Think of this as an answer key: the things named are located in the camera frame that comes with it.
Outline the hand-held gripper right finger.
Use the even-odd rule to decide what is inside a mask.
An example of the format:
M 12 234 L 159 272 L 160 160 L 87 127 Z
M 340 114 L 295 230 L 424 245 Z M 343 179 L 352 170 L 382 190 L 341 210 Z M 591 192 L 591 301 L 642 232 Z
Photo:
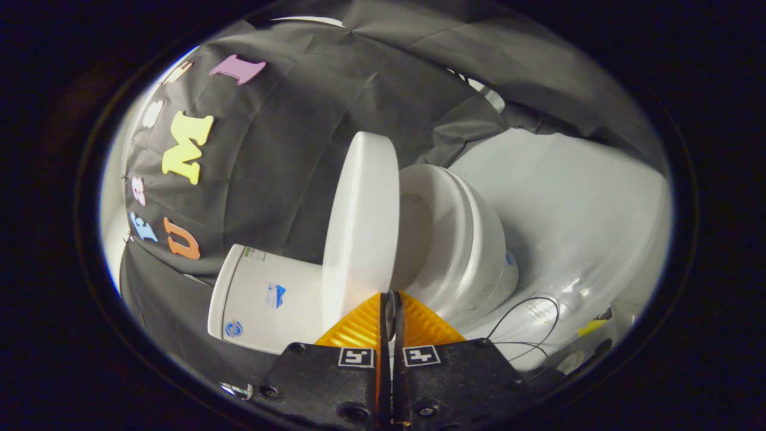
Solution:
M 522 377 L 492 341 L 463 338 L 405 293 L 392 308 L 393 429 L 481 429 L 522 410 Z

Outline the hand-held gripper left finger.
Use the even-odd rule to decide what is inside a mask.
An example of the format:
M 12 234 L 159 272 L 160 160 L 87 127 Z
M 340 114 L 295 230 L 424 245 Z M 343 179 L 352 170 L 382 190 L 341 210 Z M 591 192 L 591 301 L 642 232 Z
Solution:
M 256 387 L 256 404 L 303 427 L 381 430 L 391 415 L 387 300 L 375 294 L 315 343 L 289 344 Z

